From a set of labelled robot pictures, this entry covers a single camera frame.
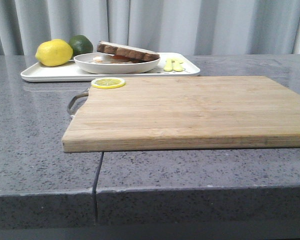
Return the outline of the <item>round cream plate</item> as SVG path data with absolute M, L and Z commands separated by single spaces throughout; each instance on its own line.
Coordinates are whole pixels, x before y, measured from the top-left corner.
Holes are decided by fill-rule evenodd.
M 110 55 L 101 52 L 93 52 L 77 55 L 73 58 L 76 65 L 82 70 L 93 74 L 139 74 L 154 69 L 160 58 L 154 61 L 139 63 L 104 64 L 94 63 L 93 58 L 98 55 Z

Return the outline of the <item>white bread slice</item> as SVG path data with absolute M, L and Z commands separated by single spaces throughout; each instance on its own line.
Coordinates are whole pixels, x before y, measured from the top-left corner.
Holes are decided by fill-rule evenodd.
M 158 53 L 151 50 L 106 41 L 98 43 L 97 51 L 112 56 L 127 57 L 132 59 L 133 63 L 151 62 L 160 58 Z

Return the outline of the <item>cream bear print tray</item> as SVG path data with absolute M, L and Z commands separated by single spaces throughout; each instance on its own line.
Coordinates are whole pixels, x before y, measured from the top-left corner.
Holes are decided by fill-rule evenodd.
M 154 77 L 154 76 L 198 76 L 200 74 L 200 68 L 193 64 L 190 60 L 184 57 L 180 53 L 176 52 L 161 52 L 158 65 L 144 73 L 127 73 L 127 74 L 112 74 L 114 77 Z M 180 64 L 183 67 L 183 71 L 170 71 L 163 70 L 166 58 L 177 58 L 182 61 Z M 20 73 L 21 78 L 27 82 L 87 82 L 96 78 L 109 77 L 109 74 L 94 74 L 82 70 L 74 61 L 69 61 L 66 64 L 47 67 L 37 62 L 26 70 Z

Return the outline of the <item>wooden cutting board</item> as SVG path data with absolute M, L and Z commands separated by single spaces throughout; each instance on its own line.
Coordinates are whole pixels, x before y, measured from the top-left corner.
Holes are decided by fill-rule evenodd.
M 66 153 L 300 147 L 300 95 L 265 76 L 128 77 L 91 87 Z

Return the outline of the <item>yellow plastic fork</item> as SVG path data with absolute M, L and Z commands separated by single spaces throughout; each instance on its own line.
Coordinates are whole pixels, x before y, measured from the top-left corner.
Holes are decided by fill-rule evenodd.
M 174 70 L 173 62 L 174 62 L 173 59 L 167 58 L 165 61 L 165 66 L 163 67 L 163 71 L 172 72 Z

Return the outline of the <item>yellow lemon slice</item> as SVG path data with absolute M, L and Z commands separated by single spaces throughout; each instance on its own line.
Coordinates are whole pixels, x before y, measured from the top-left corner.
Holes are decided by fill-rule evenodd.
M 119 77 L 102 77 L 91 81 L 91 86 L 97 89 L 116 89 L 123 87 L 126 81 Z

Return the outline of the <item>fried egg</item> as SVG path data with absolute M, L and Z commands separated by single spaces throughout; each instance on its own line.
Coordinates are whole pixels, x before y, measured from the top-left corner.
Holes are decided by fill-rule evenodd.
M 120 55 L 100 54 L 96 55 L 91 62 L 97 64 L 132 64 L 133 60 Z

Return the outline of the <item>green lime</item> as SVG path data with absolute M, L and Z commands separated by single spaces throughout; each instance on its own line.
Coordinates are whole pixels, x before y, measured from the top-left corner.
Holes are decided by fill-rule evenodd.
M 68 44 L 73 50 L 73 57 L 92 53 L 94 49 L 91 41 L 84 35 L 75 35 L 71 37 Z

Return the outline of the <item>grey curtain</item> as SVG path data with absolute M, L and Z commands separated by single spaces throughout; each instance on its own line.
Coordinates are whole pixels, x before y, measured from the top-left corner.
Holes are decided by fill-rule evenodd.
M 189 56 L 300 54 L 300 0 L 0 0 L 0 55 L 75 35 Z

